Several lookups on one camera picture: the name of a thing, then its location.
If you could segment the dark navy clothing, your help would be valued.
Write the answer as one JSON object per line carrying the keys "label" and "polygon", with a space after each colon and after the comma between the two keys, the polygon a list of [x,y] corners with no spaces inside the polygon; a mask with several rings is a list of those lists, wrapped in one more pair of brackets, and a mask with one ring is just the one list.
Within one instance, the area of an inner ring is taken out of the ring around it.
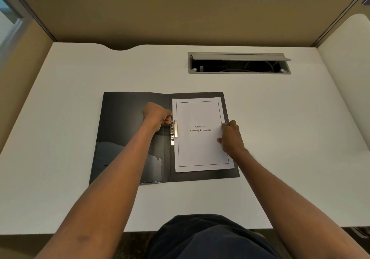
{"label": "dark navy clothing", "polygon": [[215,214],[177,215],[151,238],[145,259],[282,259],[261,235]]}

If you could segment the person's left hand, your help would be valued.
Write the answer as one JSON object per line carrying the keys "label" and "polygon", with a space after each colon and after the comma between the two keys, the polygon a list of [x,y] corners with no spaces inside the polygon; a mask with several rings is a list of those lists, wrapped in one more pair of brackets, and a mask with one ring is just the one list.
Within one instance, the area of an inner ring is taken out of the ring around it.
{"label": "person's left hand", "polygon": [[143,121],[140,129],[145,129],[151,133],[155,133],[160,130],[161,126],[161,111],[166,109],[156,103],[147,102],[146,106],[142,110]]}

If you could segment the black plastic folder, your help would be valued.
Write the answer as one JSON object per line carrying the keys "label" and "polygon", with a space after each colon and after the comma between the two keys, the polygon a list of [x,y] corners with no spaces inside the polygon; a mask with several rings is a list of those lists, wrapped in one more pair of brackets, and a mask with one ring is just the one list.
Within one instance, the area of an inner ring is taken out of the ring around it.
{"label": "black plastic folder", "polygon": [[[147,102],[156,103],[172,111],[172,99],[221,97],[225,123],[229,123],[224,94],[149,92],[105,92],[103,96],[97,142],[92,163],[91,184],[117,157],[131,140],[143,121],[142,110]],[[239,177],[238,165],[233,169],[198,172],[175,172],[174,146],[171,145],[170,126],[162,126],[150,144],[140,184],[201,181]]]}

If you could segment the beige back partition panel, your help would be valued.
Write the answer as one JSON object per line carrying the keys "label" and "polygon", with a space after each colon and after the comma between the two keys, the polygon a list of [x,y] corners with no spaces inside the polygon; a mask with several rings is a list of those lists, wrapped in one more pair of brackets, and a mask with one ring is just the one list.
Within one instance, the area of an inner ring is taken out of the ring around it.
{"label": "beige back partition panel", "polygon": [[24,0],[58,42],[310,47],[354,0]]}

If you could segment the person's left forearm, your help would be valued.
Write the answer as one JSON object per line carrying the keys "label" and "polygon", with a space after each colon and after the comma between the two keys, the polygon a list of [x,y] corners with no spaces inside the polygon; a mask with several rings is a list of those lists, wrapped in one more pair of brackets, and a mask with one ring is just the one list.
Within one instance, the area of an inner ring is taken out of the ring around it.
{"label": "person's left forearm", "polygon": [[151,140],[161,126],[153,122],[144,119],[35,259],[112,259],[135,202]]}

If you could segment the person's right hand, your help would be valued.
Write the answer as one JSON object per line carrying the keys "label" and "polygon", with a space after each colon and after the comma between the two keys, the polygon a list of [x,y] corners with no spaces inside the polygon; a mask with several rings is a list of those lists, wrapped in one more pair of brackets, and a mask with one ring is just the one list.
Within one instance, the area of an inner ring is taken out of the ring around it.
{"label": "person's right hand", "polygon": [[222,136],[224,138],[224,146],[222,149],[232,159],[238,158],[241,153],[246,151],[242,136],[239,131],[239,126],[235,120],[221,125]]}

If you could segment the white side partition panel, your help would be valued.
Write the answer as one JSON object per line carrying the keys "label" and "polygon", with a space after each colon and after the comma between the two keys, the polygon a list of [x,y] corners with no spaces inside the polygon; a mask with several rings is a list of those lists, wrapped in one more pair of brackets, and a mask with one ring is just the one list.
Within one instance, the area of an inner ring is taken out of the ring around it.
{"label": "white side partition panel", "polygon": [[370,20],[349,17],[317,50],[370,149]]}

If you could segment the beige side partition panel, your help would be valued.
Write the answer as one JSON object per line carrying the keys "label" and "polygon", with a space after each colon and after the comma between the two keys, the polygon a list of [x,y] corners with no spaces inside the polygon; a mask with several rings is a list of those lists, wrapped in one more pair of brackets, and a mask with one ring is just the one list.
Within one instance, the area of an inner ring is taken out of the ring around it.
{"label": "beige side partition panel", "polygon": [[0,153],[52,44],[39,23],[32,21],[0,69]]}

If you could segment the white printed paper stack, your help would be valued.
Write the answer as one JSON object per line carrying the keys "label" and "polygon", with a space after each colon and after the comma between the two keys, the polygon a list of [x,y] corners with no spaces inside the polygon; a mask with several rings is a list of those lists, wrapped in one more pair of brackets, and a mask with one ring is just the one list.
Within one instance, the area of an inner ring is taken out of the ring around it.
{"label": "white printed paper stack", "polygon": [[221,97],[172,99],[175,172],[233,169],[217,138],[225,123]]}

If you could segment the metal folder clip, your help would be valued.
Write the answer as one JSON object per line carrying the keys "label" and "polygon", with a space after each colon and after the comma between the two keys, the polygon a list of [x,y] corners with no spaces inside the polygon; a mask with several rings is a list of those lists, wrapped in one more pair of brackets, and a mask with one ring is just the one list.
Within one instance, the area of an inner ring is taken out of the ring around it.
{"label": "metal folder clip", "polygon": [[170,123],[170,138],[171,138],[171,145],[175,145],[175,140],[178,138],[178,123],[176,120],[171,120]]}

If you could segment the person's right forearm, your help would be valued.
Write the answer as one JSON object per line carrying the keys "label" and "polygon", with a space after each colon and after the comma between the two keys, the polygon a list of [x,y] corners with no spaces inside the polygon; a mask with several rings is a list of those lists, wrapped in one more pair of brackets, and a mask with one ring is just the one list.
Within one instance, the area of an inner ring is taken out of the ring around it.
{"label": "person's right forearm", "polygon": [[264,168],[245,148],[229,154],[292,258],[370,259],[339,225]]}

